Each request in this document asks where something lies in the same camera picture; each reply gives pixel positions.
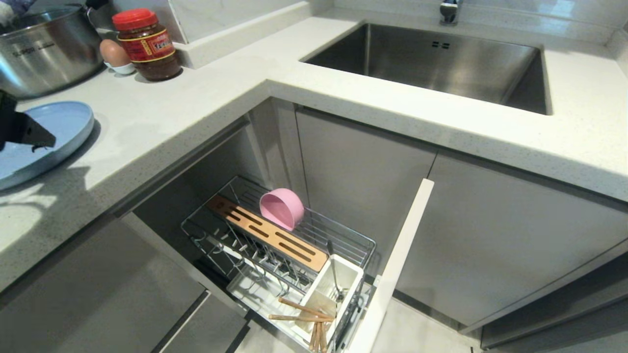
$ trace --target sauce jar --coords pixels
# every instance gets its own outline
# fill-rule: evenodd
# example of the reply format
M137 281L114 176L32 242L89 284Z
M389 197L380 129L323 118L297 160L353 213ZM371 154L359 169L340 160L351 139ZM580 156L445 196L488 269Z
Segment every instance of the sauce jar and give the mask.
M118 40L138 72L149 81L164 81L183 69L175 55L168 30L149 9L123 11L112 17Z

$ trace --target stainless steel sink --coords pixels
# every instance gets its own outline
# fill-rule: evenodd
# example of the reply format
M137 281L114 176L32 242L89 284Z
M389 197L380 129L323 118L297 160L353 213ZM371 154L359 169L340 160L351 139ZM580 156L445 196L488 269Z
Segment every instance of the stainless steel sink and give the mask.
M365 24L305 62L549 114L531 46Z

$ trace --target pot handle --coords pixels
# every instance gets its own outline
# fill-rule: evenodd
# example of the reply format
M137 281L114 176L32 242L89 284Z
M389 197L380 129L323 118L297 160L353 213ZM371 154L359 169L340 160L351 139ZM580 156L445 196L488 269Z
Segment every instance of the pot handle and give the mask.
M85 2L85 6L88 9L98 10L99 8L105 6L109 3L109 0L87 0Z

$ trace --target blue plate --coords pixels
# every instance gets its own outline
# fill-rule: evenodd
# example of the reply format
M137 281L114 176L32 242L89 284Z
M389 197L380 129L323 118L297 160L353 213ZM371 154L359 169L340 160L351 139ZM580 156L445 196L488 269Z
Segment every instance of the blue plate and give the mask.
M85 142L94 128L94 113L85 103L58 102L25 111L55 135L52 148L38 148L7 142L0 151L0 190L42 174L68 158Z

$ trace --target countertop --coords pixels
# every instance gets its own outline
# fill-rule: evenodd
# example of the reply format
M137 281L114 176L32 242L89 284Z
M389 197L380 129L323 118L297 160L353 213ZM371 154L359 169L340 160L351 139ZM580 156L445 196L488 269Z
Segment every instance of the countertop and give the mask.
M553 115L299 62L361 22L543 47ZM130 192L268 97L628 201L628 81L606 47L460 22L332 9L167 82L102 72L18 108L79 100L98 120L53 171L0 193L0 290Z

